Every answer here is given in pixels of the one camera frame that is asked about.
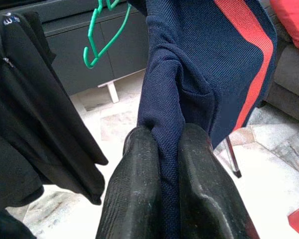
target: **marble floor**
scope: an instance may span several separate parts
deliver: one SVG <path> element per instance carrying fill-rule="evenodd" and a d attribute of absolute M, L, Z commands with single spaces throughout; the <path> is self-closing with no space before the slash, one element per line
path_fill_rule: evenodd
<path fill-rule="evenodd" d="M 112 104 L 106 88 L 90 89 L 71 100 L 109 160 L 98 166 L 108 182 L 136 126 L 144 73 L 116 82 L 120 102 Z M 299 122 L 270 105 L 255 109 L 246 128 L 230 135 L 243 177 L 231 172 L 221 143 L 215 154 L 232 176 L 261 239 L 299 239 L 287 215 L 299 208 Z M 9 208 L 38 239 L 94 239 L 102 207 L 56 186 L 22 208 Z"/>

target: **green plastic hanger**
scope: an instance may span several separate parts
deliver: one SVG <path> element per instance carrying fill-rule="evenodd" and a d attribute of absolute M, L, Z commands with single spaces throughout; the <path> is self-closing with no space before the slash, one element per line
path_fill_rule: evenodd
<path fill-rule="evenodd" d="M 113 3 L 110 2 L 110 0 L 106 0 L 106 4 L 109 10 L 112 10 L 113 8 L 116 7 L 116 5 L 119 3 L 120 0 L 115 0 Z M 94 60 L 92 62 L 89 62 L 88 59 L 88 55 L 89 55 L 89 48 L 86 46 L 84 48 L 84 52 L 83 52 L 83 60 L 85 65 L 87 66 L 87 68 L 91 69 L 95 66 L 95 64 L 99 61 L 100 57 L 110 48 L 110 46 L 118 39 L 118 37 L 120 36 L 120 34 L 122 33 L 126 22 L 128 21 L 129 18 L 129 14 L 130 14 L 130 10 L 131 10 L 131 5 L 128 3 L 128 9 L 124 18 L 124 21 L 120 27 L 120 29 L 118 30 L 118 32 L 113 36 L 113 38 L 109 41 L 108 44 L 106 44 L 106 46 L 100 51 L 100 53 L 98 53 L 94 40 L 93 40 L 93 31 L 94 31 L 94 25 L 96 22 L 97 17 L 101 14 L 101 11 L 103 9 L 103 4 L 102 4 L 102 0 L 98 0 L 99 6 L 98 8 L 94 9 L 93 15 L 92 15 L 92 19 L 91 19 L 91 23 L 90 23 L 90 27 L 89 27 L 89 32 L 88 32 L 88 38 L 92 47 L 92 51 L 94 54 Z"/>

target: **logo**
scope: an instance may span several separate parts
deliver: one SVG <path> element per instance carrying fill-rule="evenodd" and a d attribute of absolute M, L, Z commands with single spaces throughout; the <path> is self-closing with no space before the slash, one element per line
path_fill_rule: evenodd
<path fill-rule="evenodd" d="M 5 26 L 7 26 L 7 25 L 9 25 L 9 24 L 11 24 L 13 22 L 20 22 L 20 18 L 17 17 L 17 16 L 11 16 L 11 17 L 3 20 L 3 23 L 4 23 Z"/>

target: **red cushion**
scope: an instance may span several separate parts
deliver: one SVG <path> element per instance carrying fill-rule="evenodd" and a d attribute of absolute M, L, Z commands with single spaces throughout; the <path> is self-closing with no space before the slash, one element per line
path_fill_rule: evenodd
<path fill-rule="evenodd" d="M 270 0 L 274 11 L 299 49 L 299 0 Z"/>

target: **gray sofa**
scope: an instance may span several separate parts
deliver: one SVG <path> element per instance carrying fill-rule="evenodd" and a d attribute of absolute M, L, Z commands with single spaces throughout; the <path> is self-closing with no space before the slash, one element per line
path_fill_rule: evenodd
<path fill-rule="evenodd" d="M 264 101 L 299 120 L 299 50 L 279 22 L 270 1 L 261 2 L 278 35 L 277 67 Z"/>

